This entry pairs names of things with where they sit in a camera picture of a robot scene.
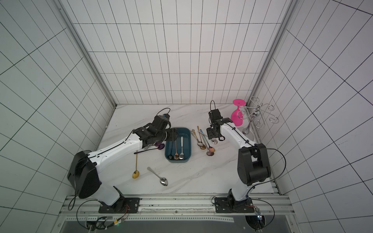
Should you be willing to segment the purple spoon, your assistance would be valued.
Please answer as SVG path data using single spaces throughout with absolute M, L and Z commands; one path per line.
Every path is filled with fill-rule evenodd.
M 149 151 L 149 150 L 162 150 L 162 149 L 164 149 L 165 144 L 164 143 L 154 144 L 154 146 L 156 146 L 156 148 L 146 149 L 146 150 L 142 150 L 142 151 L 137 151 L 134 154 L 139 154 L 139 153 L 146 152 L 146 151 Z

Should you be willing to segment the teal plastic storage box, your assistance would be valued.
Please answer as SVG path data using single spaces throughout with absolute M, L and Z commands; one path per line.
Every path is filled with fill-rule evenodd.
M 178 136 L 176 138 L 176 141 L 177 141 L 177 151 L 178 151 L 178 154 L 181 153 L 181 137 L 183 136 L 184 137 L 184 154 L 185 154 L 185 158 L 183 160 L 169 160 L 168 159 L 168 155 L 170 153 L 170 146 L 171 146 L 171 143 L 173 142 L 173 155 L 175 154 L 175 141 L 167 141 L 165 142 L 165 148 L 164 148 L 164 155 L 165 155 L 165 158 L 171 162 L 171 163 L 186 163 L 190 157 L 191 157 L 191 152 L 192 152 L 192 148 L 191 148 L 191 133 L 190 133 L 190 130 L 188 128 L 176 128 L 177 129 L 177 133 L 178 133 Z

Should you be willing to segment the black spoon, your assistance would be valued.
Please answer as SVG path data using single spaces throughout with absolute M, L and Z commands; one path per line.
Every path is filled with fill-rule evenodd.
M 168 155 L 168 159 L 173 160 L 173 158 L 174 158 L 174 155 L 173 155 L 173 142 L 172 142 L 170 146 L 170 153 Z

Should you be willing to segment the rainbow iridescent spoon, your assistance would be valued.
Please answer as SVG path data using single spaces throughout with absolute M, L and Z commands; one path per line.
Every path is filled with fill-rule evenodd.
M 200 135 L 203 137 L 203 140 L 206 144 L 206 147 L 208 148 L 208 152 L 207 152 L 207 155 L 208 156 L 213 156 L 214 155 L 214 152 L 215 152 L 215 149 L 213 147 L 210 146 L 206 136 L 203 134 L 202 130 L 199 130 L 199 133 Z

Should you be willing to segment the white handled silver spoon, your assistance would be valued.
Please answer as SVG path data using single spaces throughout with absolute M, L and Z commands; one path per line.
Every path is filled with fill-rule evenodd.
M 184 137 L 181 137 L 181 153 L 179 154 L 179 159 L 183 160 L 185 158 L 184 154 Z

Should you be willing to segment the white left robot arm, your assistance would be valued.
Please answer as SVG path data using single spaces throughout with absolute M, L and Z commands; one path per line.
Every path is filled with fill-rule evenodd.
M 171 127 L 170 115 L 156 115 L 153 122 L 131 131 L 124 139 L 96 151 L 83 150 L 75 154 L 67 179 L 80 199 L 94 198 L 108 206 L 115 205 L 122 197 L 119 191 L 102 178 L 102 172 L 115 162 L 156 142 L 177 139 L 176 128 Z

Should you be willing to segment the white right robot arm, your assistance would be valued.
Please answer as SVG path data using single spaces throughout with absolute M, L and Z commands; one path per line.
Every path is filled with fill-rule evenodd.
M 229 190 L 227 198 L 231 205 L 242 203 L 258 185 L 270 181 L 272 172 L 267 148 L 250 140 L 230 118 L 222 117 L 218 109 L 211 110 L 208 115 L 208 138 L 217 138 L 219 141 L 227 139 L 238 149 L 237 173 L 240 180 Z

